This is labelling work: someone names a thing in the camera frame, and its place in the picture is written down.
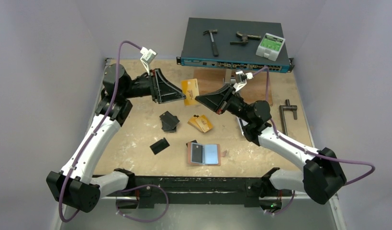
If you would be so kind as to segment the single gold VIP card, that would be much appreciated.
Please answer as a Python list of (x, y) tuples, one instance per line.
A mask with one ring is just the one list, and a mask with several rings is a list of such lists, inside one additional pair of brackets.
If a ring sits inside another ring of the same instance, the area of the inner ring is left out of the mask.
[(195, 100), (196, 96), (199, 96), (199, 86), (197, 79), (188, 79), (181, 81), (182, 92), (185, 94), (184, 105), (197, 105), (198, 102)]

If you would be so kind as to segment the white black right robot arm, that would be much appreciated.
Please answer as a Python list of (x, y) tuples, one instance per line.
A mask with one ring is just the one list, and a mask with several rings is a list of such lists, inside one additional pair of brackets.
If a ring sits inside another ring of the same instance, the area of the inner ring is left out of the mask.
[(299, 168), (299, 171), (271, 169), (262, 176), (261, 196), (286, 189), (304, 192), (314, 202), (324, 205), (346, 184), (341, 160), (331, 149), (306, 146), (278, 132), (269, 123), (271, 114), (267, 101), (246, 103), (229, 84), (195, 99), (218, 115), (230, 112), (246, 121), (247, 125), (242, 130), (249, 142), (279, 154)]

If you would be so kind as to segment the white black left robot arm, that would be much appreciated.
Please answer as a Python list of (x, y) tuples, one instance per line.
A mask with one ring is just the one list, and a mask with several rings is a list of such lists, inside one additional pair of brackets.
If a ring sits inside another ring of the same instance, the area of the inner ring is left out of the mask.
[(127, 170), (116, 169), (108, 175), (93, 177), (105, 148), (129, 116), (133, 107), (130, 99), (151, 96), (158, 104), (186, 99), (161, 69), (132, 79), (121, 64), (112, 64), (104, 70), (103, 86), (95, 116), (78, 149), (60, 171), (51, 171), (46, 178), (55, 201), (85, 213), (109, 194), (119, 191), (130, 196), (135, 191), (135, 182), (130, 180), (134, 174)]

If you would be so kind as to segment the black VIP card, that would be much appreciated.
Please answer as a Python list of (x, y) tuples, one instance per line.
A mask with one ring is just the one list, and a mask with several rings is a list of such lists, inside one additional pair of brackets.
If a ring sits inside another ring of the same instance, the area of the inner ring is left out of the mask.
[(203, 164), (203, 145), (192, 143), (191, 145), (191, 162), (196, 164)]

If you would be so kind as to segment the pink leather card holder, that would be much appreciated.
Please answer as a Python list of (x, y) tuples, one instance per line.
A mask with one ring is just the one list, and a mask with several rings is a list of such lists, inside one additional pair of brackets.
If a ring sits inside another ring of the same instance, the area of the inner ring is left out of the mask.
[(191, 162), (191, 145), (192, 143), (186, 144), (187, 146), (187, 161), (190, 165), (198, 165), (198, 166), (220, 166), (221, 160), (228, 153), (227, 150), (221, 150), (219, 144), (200, 144), (203, 145), (203, 156), (204, 162), (203, 164), (196, 164)]

